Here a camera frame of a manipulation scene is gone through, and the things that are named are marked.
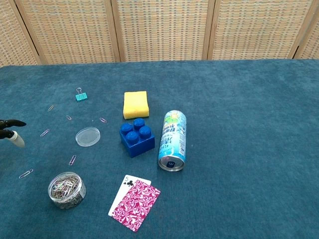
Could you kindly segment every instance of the teal binder clip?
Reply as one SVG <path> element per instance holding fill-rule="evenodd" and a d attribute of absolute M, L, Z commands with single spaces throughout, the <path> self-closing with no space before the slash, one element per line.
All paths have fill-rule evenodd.
<path fill-rule="evenodd" d="M 77 88 L 76 91 L 78 92 L 78 94 L 75 96 L 77 102 L 88 99 L 86 93 L 82 93 L 82 89 L 80 87 Z"/>

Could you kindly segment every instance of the blue tabletop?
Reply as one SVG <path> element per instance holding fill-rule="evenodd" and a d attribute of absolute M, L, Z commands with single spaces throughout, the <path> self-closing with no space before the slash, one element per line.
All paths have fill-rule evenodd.
<path fill-rule="evenodd" d="M 87 100 L 76 101 L 78 87 Z M 318 60 L 8 66 L 0 89 L 0 119 L 27 123 L 11 128 L 25 148 L 0 140 L 2 239 L 318 238 Z M 132 122 L 123 118 L 126 91 L 147 91 L 155 135 L 155 148 L 135 158 L 119 136 Z M 187 117 L 180 172 L 157 161 L 170 110 Z M 89 126 L 101 139 L 80 147 L 75 135 Z M 80 175 L 87 194 L 60 210 L 47 187 L 65 171 Z M 137 233 L 107 215 L 126 174 L 161 191 Z"/>

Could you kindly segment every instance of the clear plastic lid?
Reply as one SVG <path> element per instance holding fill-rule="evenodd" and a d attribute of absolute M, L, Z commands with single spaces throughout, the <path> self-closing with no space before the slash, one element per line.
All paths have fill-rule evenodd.
<path fill-rule="evenodd" d="M 76 136 L 75 140 L 82 147 L 89 147 L 96 144 L 100 140 L 100 132 L 97 128 L 87 127 L 80 130 Z"/>

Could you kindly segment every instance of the yellow sponge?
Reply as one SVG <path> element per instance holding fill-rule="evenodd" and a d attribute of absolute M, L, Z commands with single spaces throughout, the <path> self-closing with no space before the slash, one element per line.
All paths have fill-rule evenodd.
<path fill-rule="evenodd" d="M 146 91 L 124 93 L 123 115 L 126 120 L 150 115 Z"/>

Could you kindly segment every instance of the can label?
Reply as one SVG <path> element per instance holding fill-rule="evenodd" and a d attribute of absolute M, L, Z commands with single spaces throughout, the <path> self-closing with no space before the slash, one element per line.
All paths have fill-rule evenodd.
<path fill-rule="evenodd" d="M 165 156 L 175 156 L 186 161 L 186 117 L 180 111 L 170 111 L 164 117 L 162 137 L 159 144 L 159 160 Z"/>

